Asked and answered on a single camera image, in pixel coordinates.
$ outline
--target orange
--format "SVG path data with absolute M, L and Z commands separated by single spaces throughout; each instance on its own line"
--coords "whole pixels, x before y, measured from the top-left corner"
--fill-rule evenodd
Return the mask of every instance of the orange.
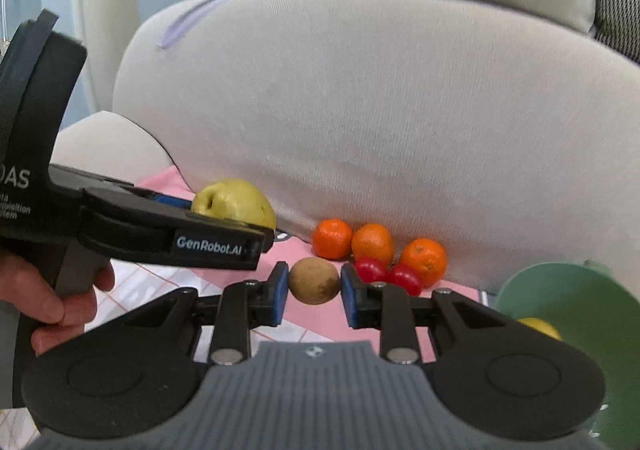
M 431 239 L 415 239 L 400 255 L 400 264 L 416 271 L 425 287 L 431 287 L 444 277 L 447 271 L 447 252 Z
M 342 260 L 351 252 L 353 231 L 338 219 L 321 221 L 311 235 L 311 246 L 316 255 L 327 260 Z
M 356 261 L 370 256 L 387 266 L 394 259 L 394 243 L 386 227 L 380 224 L 365 224 L 353 234 L 351 251 Z

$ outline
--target red fruit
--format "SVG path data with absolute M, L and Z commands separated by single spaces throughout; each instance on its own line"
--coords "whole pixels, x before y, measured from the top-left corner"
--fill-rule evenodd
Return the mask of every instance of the red fruit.
M 386 275 L 386 281 L 400 286 L 409 296 L 420 296 L 422 292 L 422 279 L 407 265 L 395 265 Z
M 356 269 L 356 273 L 358 273 L 360 280 L 365 284 L 385 281 L 386 265 L 384 262 L 380 262 L 377 258 L 363 256 L 353 264 L 353 267 Z

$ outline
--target finger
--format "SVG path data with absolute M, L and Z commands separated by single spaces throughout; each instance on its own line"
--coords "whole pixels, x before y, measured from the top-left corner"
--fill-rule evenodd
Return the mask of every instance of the finger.
M 81 295 L 71 295 L 63 301 L 65 314 L 60 321 L 60 326 L 84 325 L 95 318 L 98 312 L 98 301 L 94 289 Z
M 72 325 L 70 327 L 58 327 L 57 325 L 45 325 L 31 335 L 31 347 L 36 355 L 52 350 L 54 347 L 68 342 L 72 338 L 79 337 L 84 332 L 84 325 Z
M 0 300 L 47 324 L 57 324 L 65 313 L 62 300 L 37 268 L 8 251 L 0 252 Z
M 111 264 L 98 270 L 98 273 L 95 274 L 94 284 L 95 287 L 105 293 L 108 293 L 113 289 L 113 286 L 116 285 L 116 276 L 115 273 L 113 273 L 113 267 Z

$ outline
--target pink cloth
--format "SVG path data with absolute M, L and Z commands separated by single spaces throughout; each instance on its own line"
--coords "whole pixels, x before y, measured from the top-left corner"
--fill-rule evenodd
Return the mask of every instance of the pink cloth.
M 187 184 L 182 179 L 180 172 L 174 166 L 168 168 L 164 172 L 152 176 L 144 181 L 140 182 L 140 186 L 153 190 L 156 192 L 162 192 L 166 195 L 173 197 L 180 197 L 182 199 L 193 198 L 193 192 L 189 189 Z M 284 240 L 276 241 L 273 247 L 268 253 L 264 253 L 260 257 L 258 268 L 253 271 L 223 271 L 216 269 L 197 269 L 194 272 L 203 279 L 215 284 L 218 287 L 225 287 L 228 284 L 240 282 L 247 278 L 255 278 L 257 280 L 267 280 L 273 266 L 276 262 L 284 260 L 291 267 L 297 261 L 307 256 L 313 256 L 311 246 L 298 239 L 297 237 L 289 237 L 288 235 L 281 235 L 286 237 Z M 340 270 L 341 263 L 334 263 L 334 266 Z M 478 291 L 464 287 L 452 282 L 442 282 L 437 284 L 436 287 L 449 287 L 452 290 L 471 298 L 472 300 L 478 300 Z M 431 290 L 425 290 L 422 296 L 430 296 Z M 380 333 L 375 329 L 360 329 L 354 330 L 349 328 L 342 308 L 342 300 L 340 296 L 337 296 L 330 302 L 319 306 L 307 306 L 298 302 L 295 298 L 289 295 L 287 299 L 287 306 L 285 308 L 284 319 L 293 324 L 300 325 L 305 329 L 313 331 L 323 337 L 336 341 L 348 341 L 348 340 L 369 340 L 375 351 L 378 350 L 380 345 Z M 422 357 L 425 361 L 433 361 L 434 354 L 431 348 L 431 343 L 428 338 L 426 328 L 418 328 L 418 340 L 420 340 L 420 347 L 422 349 Z

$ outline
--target green basket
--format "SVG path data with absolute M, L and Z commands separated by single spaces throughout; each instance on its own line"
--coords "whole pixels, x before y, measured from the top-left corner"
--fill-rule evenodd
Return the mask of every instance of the green basket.
M 640 303 L 606 267 L 532 266 L 502 287 L 495 307 L 513 319 L 549 322 L 562 340 L 591 356 L 607 386 L 591 435 L 611 450 L 640 444 Z

